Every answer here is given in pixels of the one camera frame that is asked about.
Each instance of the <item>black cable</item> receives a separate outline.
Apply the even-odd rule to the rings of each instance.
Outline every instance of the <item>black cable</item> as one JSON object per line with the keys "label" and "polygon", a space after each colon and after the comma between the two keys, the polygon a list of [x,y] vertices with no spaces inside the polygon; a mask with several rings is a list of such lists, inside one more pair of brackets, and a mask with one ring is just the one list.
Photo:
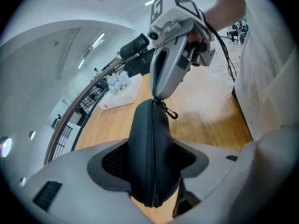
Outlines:
{"label": "black cable", "polygon": [[[207,28],[208,28],[211,32],[213,32],[213,34],[216,36],[216,38],[218,39],[218,41],[219,41],[219,43],[220,43],[220,45],[221,45],[221,48],[222,48],[223,53],[224,53],[224,56],[225,56],[226,61],[227,61],[227,63],[228,63],[228,74],[230,75],[230,77],[232,77],[233,82],[235,82],[235,77],[237,78],[237,72],[236,72],[236,70],[235,70],[235,66],[234,66],[234,64],[232,63],[231,59],[229,58],[229,55],[228,55],[228,49],[227,49],[227,47],[226,47],[224,41],[221,39],[221,37],[220,37],[219,34],[217,33],[217,31],[216,31],[216,30],[215,30],[215,29],[214,29],[208,22],[206,22],[206,17],[205,17],[205,15],[204,15],[203,12],[202,12],[202,14],[203,14],[204,22],[205,22]],[[232,71],[232,68],[231,68],[229,62],[232,64],[232,66],[233,66],[233,68],[234,68],[234,71],[235,71],[235,77],[234,77],[234,74],[233,74],[233,71]]]}

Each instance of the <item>person's arm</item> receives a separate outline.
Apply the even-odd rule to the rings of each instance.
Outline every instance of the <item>person's arm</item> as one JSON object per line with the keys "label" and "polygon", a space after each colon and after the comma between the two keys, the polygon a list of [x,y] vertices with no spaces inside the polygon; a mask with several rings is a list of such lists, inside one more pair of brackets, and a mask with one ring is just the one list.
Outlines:
{"label": "person's arm", "polygon": [[204,12],[206,21],[216,30],[226,28],[245,16],[244,0],[216,0],[211,8]]}

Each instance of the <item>white wall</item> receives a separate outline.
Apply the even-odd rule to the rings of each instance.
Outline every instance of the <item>white wall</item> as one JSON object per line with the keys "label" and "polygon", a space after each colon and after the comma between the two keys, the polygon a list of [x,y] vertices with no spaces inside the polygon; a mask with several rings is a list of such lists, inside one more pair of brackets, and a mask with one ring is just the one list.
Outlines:
{"label": "white wall", "polygon": [[[92,75],[87,69],[82,69],[75,75],[53,82],[38,92],[36,97],[28,96],[26,91],[30,89],[30,82],[34,78],[28,71],[20,74],[27,79],[15,79],[19,75],[22,56],[14,61],[15,63],[0,64],[0,87],[3,95],[0,110],[4,111],[0,113],[0,137],[8,136],[13,139],[11,152],[6,158],[0,159],[0,163],[5,165],[6,174],[15,184],[21,177],[28,177],[42,168],[53,134],[53,129],[46,124],[47,118],[70,89],[77,87],[81,91],[88,85]],[[30,131],[36,131],[33,140],[28,136]]]}
{"label": "white wall", "polygon": [[51,115],[47,119],[47,125],[52,128],[52,124],[55,119],[58,118],[58,114],[62,117],[66,112],[68,105],[66,105],[62,100],[55,106],[54,110],[52,111]]}
{"label": "white wall", "polygon": [[121,12],[105,7],[97,0],[24,0],[1,35],[0,46],[6,45],[0,61],[2,56],[12,54],[43,35],[82,27],[86,23],[90,26],[92,21],[132,28]]}
{"label": "white wall", "polygon": [[135,28],[135,36],[139,36],[140,33],[143,33],[147,36],[149,32],[149,22],[150,22],[150,9],[148,9],[147,13],[143,14],[138,18],[132,20],[132,23]]}
{"label": "white wall", "polygon": [[87,57],[87,69],[93,73],[94,68],[101,70],[110,61],[116,58],[117,52],[122,46],[131,42],[134,38],[136,38],[136,36],[133,31],[123,31],[115,34],[115,37],[112,40],[104,41]]}

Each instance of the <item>wooden floor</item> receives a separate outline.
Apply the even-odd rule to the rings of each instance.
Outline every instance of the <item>wooden floor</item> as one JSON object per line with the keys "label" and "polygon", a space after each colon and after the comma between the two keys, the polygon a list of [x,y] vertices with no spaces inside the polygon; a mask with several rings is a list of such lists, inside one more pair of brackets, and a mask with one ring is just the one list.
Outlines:
{"label": "wooden floor", "polygon": [[[228,44],[231,60],[238,68],[241,48]],[[173,138],[181,138],[213,146],[242,149],[252,141],[242,111],[234,98],[222,50],[214,56],[210,67],[191,67],[172,96],[165,100],[169,109],[178,113],[178,119],[169,118]],[[103,142],[128,138],[136,107],[152,98],[150,76],[143,76],[143,84],[136,101],[129,105],[102,111],[96,107],[88,120],[76,149]],[[137,207],[154,223],[172,220],[177,191],[162,207],[145,208],[132,198]]]}

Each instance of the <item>ceiling light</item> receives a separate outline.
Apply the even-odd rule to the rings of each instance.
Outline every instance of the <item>ceiling light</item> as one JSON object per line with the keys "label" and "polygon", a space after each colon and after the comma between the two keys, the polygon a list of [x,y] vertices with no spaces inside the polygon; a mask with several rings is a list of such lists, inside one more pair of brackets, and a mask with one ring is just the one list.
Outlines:
{"label": "ceiling light", "polygon": [[23,187],[25,185],[25,183],[26,183],[26,178],[21,177],[20,178],[20,186]]}
{"label": "ceiling light", "polygon": [[149,2],[146,2],[145,5],[149,5],[149,4],[152,4],[155,0],[152,0],[152,1],[149,1]]}
{"label": "ceiling light", "polygon": [[36,134],[35,131],[30,131],[30,132],[29,132],[29,138],[30,138],[30,140],[33,140],[35,134]]}
{"label": "ceiling light", "polygon": [[1,157],[5,158],[11,149],[12,139],[8,137],[2,137],[1,143],[0,143],[0,151],[1,151]]}
{"label": "ceiling light", "polygon": [[104,37],[105,33],[103,33],[102,35],[99,36],[99,38],[94,42],[94,44],[92,45],[92,48],[95,47],[95,45]]}
{"label": "ceiling light", "polygon": [[80,62],[80,65],[78,66],[78,69],[80,69],[81,65],[83,64],[84,59]]}
{"label": "ceiling light", "polygon": [[94,47],[93,49],[95,49],[98,45],[100,45],[104,40],[100,40]]}

